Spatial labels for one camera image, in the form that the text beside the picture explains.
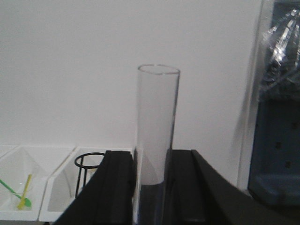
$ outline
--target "clear glass cylinder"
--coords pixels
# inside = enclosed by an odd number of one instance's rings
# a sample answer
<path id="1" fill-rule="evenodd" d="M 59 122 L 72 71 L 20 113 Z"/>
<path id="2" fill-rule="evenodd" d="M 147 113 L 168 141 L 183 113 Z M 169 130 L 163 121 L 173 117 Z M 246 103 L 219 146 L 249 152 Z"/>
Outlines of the clear glass cylinder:
<path id="1" fill-rule="evenodd" d="M 180 71 L 147 64 L 138 68 L 137 182 L 134 224 L 160 225 L 165 160 L 172 148 Z"/>

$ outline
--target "black wire stand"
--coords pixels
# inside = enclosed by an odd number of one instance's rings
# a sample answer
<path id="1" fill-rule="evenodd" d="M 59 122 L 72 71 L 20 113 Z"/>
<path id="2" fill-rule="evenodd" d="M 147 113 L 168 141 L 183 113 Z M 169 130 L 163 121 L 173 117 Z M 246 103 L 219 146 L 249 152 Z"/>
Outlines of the black wire stand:
<path id="1" fill-rule="evenodd" d="M 74 163 L 76 166 L 79 167 L 79 172 L 78 172 L 78 178 L 77 178 L 77 185 L 76 185 L 76 193 L 75 193 L 75 198 L 78 196 L 78 190 L 79 190 L 79 183 L 80 183 L 80 179 L 81 179 L 81 172 L 82 169 L 84 169 L 84 177 L 83 177 L 83 185 L 82 188 L 84 188 L 84 186 L 86 185 L 86 177 L 87 177 L 87 173 L 88 173 L 88 169 L 95 169 L 98 168 L 100 164 L 98 165 L 83 165 L 83 160 L 85 156 L 90 156 L 90 155 L 101 155 L 101 156 L 105 156 L 105 153 L 101 153 L 101 152 L 89 152 L 89 153 L 85 153 L 82 154 L 80 156 L 78 156 Z"/>

